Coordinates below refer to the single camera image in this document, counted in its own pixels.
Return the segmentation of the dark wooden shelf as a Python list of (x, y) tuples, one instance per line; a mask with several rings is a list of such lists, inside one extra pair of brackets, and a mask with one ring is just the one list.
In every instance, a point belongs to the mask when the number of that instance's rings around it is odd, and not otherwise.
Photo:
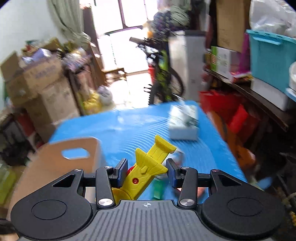
[(216, 72), (205, 69), (207, 73), (212, 75), (213, 77), (219, 79), (220, 81), (224, 82), (228, 86), (234, 88), (240, 94), (242, 94), (245, 98), (249, 101), (253, 102), (256, 106), (262, 109), (273, 121), (275, 121), (284, 131), (288, 130), (289, 125), (292, 123), (292, 116), (270, 101), (265, 99), (263, 96), (260, 96), (258, 93), (254, 92), (250, 88), (250, 84), (248, 83), (232, 83), (228, 79), (224, 78), (222, 75), (217, 74)]

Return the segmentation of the blue silicone baking mat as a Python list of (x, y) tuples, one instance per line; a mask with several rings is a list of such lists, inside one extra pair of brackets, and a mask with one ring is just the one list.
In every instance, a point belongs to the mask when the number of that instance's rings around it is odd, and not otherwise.
[(220, 169), (242, 181), (246, 178), (227, 144), (201, 108), (198, 110), (198, 140), (174, 141), (169, 138), (168, 117), (172, 103), (147, 108), (111, 110), (67, 120), (59, 125), (49, 142), (95, 137), (100, 140), (106, 162), (114, 166), (122, 158), (135, 163), (135, 149), (148, 151), (154, 137), (162, 138), (184, 153), (183, 164), (200, 173)]

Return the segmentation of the wooden chair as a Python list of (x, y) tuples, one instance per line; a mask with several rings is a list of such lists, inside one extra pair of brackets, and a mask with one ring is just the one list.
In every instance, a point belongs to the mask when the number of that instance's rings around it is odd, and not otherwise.
[(96, 88), (101, 85), (109, 86), (119, 80), (126, 81), (126, 71), (123, 67), (120, 68), (116, 64), (105, 64), (99, 48), (94, 43), (89, 44), (89, 50), (92, 56), (92, 70)]

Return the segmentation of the beige plastic storage bin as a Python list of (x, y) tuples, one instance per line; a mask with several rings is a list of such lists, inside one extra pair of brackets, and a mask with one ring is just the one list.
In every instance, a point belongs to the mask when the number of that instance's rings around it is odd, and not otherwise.
[[(71, 160), (62, 155), (62, 151), (75, 148), (86, 150), (89, 156)], [(6, 218), (11, 219), (13, 206), (25, 196), (74, 169), (82, 169), (85, 173), (93, 173), (102, 163), (101, 142), (93, 137), (69, 139), (43, 145), (37, 151), (33, 161), (24, 169), (17, 182)]]

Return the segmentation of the white cabinet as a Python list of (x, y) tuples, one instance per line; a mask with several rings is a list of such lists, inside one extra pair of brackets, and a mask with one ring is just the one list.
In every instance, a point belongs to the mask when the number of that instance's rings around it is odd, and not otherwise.
[(176, 31), (169, 37), (170, 64), (183, 82), (183, 97), (186, 100), (199, 101), (206, 52), (205, 38), (206, 32), (201, 30)]

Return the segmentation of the red bag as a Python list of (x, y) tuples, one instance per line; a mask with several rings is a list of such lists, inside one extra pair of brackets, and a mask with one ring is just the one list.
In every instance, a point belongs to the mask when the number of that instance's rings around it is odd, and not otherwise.
[(250, 117), (240, 94), (216, 90), (200, 91), (199, 100), (205, 113), (217, 113), (234, 134), (243, 129)]

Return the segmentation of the yellow oil jug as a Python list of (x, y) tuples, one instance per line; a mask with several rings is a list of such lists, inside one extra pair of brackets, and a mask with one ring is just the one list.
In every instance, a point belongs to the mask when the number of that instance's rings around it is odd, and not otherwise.
[(91, 92), (89, 99), (83, 102), (83, 106), (87, 115), (99, 113), (102, 109), (100, 95), (96, 91)]

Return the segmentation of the tissue box with tissue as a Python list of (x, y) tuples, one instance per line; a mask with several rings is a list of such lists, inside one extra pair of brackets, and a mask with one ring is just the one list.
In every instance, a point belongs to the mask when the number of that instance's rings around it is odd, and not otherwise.
[(168, 130), (172, 140), (197, 141), (199, 130), (197, 107), (185, 104), (185, 101), (179, 98), (179, 102), (171, 106)]

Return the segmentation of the teal plastic storage crate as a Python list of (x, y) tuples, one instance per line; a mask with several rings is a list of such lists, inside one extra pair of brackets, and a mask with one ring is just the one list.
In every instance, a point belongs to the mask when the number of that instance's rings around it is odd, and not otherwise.
[(295, 62), (295, 39), (263, 31), (246, 30), (252, 76), (281, 92), (289, 86), (289, 68)]

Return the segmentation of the black and green bicycle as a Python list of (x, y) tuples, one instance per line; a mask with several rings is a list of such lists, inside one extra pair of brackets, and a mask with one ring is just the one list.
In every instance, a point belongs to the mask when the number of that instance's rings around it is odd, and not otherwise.
[(168, 44), (154, 38), (138, 39), (131, 37), (130, 42), (137, 44), (146, 55), (147, 61), (154, 69), (152, 84), (144, 90), (149, 94), (149, 105), (177, 101), (185, 92), (179, 74), (171, 67)]

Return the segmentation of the stacked cardboard boxes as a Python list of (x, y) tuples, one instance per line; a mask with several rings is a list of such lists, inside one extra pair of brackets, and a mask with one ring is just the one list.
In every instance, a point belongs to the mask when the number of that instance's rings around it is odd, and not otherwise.
[(79, 116), (62, 61), (56, 55), (25, 64), (13, 52), (1, 63), (1, 73), (12, 104), (27, 111), (44, 142), (63, 121)]

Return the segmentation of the yellow toy device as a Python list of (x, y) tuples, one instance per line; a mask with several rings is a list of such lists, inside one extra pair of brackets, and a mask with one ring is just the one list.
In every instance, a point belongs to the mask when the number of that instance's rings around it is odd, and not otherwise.
[(137, 148), (135, 151), (135, 164), (129, 168), (123, 185), (112, 188), (115, 203), (122, 200), (137, 200), (158, 175), (168, 172), (163, 165), (168, 155), (173, 154), (177, 147), (159, 135), (155, 136), (154, 144), (148, 152)]

